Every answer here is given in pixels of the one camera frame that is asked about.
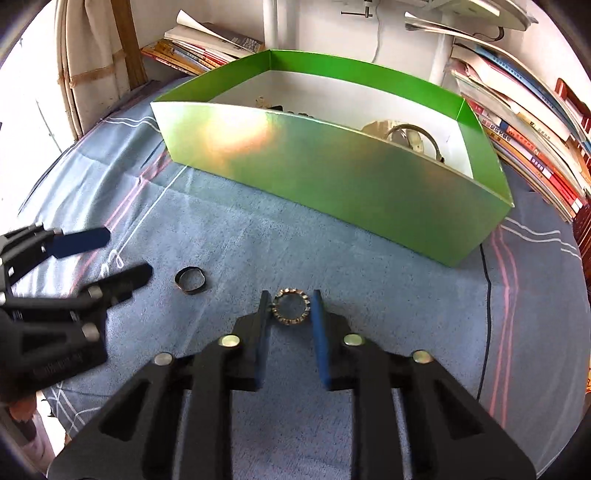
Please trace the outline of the left hand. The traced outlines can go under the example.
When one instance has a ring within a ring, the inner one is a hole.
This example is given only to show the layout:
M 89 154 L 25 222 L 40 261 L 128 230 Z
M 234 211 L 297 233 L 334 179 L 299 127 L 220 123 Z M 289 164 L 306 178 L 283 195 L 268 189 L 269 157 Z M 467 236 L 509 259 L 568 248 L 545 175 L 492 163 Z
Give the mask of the left hand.
M 30 421 L 37 409 L 36 396 L 28 396 L 22 398 L 8 406 L 8 411 L 11 418 L 17 422 Z

